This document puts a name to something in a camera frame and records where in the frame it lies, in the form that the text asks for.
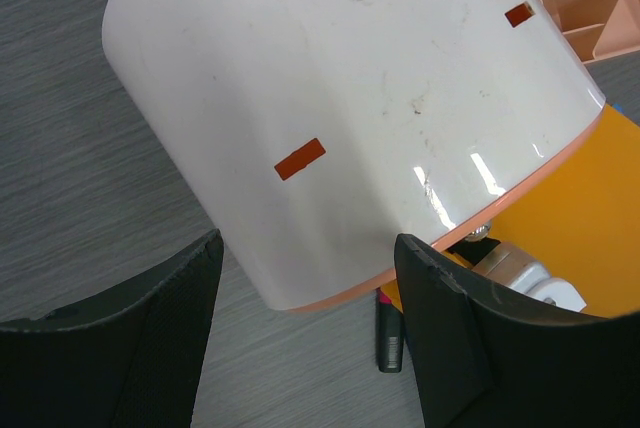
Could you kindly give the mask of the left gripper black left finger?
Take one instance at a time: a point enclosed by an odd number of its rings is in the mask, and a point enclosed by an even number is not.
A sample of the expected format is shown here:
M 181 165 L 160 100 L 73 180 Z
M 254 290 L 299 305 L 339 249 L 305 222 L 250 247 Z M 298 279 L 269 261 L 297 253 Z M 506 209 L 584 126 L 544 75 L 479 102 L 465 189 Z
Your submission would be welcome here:
M 190 426 L 223 256 L 212 230 L 107 290 L 2 323 L 2 426 Z

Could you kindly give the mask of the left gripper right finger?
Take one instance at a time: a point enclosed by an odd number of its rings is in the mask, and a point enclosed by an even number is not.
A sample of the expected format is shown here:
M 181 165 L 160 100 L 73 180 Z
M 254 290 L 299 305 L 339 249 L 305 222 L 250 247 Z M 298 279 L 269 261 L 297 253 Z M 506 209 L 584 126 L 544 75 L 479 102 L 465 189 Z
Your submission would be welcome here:
M 428 427 L 635 427 L 639 317 L 565 310 L 410 234 L 394 263 Z

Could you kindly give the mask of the orange folder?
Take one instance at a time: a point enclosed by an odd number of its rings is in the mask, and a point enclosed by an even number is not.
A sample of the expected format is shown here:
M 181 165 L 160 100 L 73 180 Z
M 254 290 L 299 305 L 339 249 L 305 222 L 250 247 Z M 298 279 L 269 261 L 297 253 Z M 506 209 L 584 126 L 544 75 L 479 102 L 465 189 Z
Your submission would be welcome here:
M 541 262 L 584 299 L 584 314 L 639 309 L 639 127 L 605 107 L 588 139 L 500 212 L 490 236 Z

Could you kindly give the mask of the white arched drawer cabinet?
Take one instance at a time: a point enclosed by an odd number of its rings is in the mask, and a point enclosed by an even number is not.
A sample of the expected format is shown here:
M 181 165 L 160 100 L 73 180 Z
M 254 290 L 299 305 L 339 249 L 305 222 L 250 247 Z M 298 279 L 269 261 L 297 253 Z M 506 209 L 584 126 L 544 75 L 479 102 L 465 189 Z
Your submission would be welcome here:
M 108 0 L 105 56 L 264 302 L 391 280 L 559 167 L 605 98 L 539 0 Z

